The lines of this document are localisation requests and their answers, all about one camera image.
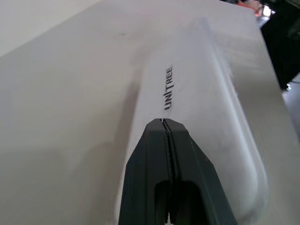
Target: gray floor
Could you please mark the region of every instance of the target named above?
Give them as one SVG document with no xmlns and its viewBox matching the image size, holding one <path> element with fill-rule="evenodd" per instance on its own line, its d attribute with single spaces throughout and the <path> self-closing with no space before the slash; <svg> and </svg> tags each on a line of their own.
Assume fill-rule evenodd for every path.
<svg viewBox="0 0 300 225">
<path fill-rule="evenodd" d="M 300 82 L 300 74 L 294 78 Z M 300 83 L 290 83 L 292 89 L 282 94 L 300 141 Z"/>
</svg>

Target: black plastic piece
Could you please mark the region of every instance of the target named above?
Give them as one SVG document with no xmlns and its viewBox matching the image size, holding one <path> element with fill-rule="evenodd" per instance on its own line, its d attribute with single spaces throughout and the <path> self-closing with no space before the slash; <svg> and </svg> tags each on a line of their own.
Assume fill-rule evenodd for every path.
<svg viewBox="0 0 300 225">
<path fill-rule="evenodd" d="M 213 164 L 185 127 L 150 122 L 127 162 L 119 225 L 237 225 Z"/>
</svg>

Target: unitree logo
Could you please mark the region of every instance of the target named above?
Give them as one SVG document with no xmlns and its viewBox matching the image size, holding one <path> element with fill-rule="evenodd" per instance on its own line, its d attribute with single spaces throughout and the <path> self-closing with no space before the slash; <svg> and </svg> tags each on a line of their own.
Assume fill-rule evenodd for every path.
<svg viewBox="0 0 300 225">
<path fill-rule="evenodd" d="M 173 67 L 170 66 L 165 71 L 165 110 L 168 110 L 172 106 L 172 88 L 174 87 L 173 81 L 172 81 L 172 75 L 173 75 Z"/>
</svg>

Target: black object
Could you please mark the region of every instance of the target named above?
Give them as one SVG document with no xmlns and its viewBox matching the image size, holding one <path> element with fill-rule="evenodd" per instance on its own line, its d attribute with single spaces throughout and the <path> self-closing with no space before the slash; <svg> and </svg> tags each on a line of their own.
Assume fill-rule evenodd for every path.
<svg viewBox="0 0 300 225">
<path fill-rule="evenodd" d="M 300 72 L 300 9 L 278 1 L 261 28 L 281 89 Z"/>
<path fill-rule="evenodd" d="M 185 127 L 147 124 L 126 165 L 119 225 L 237 225 L 213 164 Z"/>
</svg>

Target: white surface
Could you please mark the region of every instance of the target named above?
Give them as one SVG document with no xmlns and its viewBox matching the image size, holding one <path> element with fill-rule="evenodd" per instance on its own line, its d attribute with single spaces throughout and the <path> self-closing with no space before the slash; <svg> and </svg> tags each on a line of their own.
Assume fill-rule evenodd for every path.
<svg viewBox="0 0 300 225">
<path fill-rule="evenodd" d="M 149 122 L 170 118 L 182 123 L 213 163 L 234 216 L 244 225 L 256 221 L 268 207 L 269 184 L 231 73 L 219 52 L 206 21 L 197 20 L 151 54 L 143 71 L 125 162 Z M 172 106 L 165 110 L 165 74 L 170 67 Z"/>
<path fill-rule="evenodd" d="M 0 58 L 0 223 L 116 223 L 115 195 L 147 53 L 204 16 L 230 63 L 270 180 L 270 208 L 257 224 L 297 225 L 299 143 L 252 11 L 214 0 L 182 0 L 190 9 L 171 0 L 115 1 Z M 23 1 L 1 8 L 1 54 L 91 3 L 69 13 L 75 1 L 26 2 L 39 5 L 30 13 L 35 23 L 20 23 L 28 21 Z"/>
</svg>

